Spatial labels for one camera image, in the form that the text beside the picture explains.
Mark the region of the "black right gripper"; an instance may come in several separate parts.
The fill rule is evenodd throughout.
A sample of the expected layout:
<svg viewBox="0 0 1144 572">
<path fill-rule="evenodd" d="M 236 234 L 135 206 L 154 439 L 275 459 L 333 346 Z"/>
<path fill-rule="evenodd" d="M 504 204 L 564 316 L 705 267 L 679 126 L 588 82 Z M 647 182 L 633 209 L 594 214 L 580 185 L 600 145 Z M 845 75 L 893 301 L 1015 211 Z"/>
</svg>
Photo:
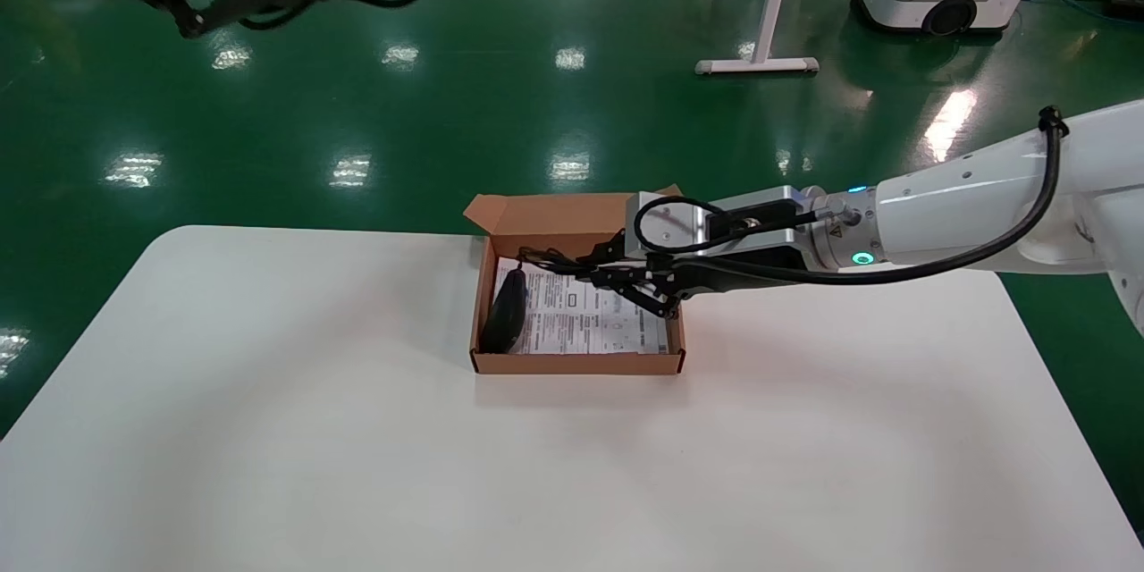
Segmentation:
<svg viewBox="0 0 1144 572">
<path fill-rule="evenodd" d="M 615 292 L 641 310 L 665 320 L 678 319 L 683 299 L 707 292 L 768 289 L 788 283 L 758 276 L 763 269 L 803 271 L 807 259 L 797 246 L 779 245 L 744 253 L 677 255 L 650 248 L 631 231 L 618 231 L 581 257 L 581 273 L 597 289 Z M 662 275 L 670 273 L 666 283 Z"/>
</svg>

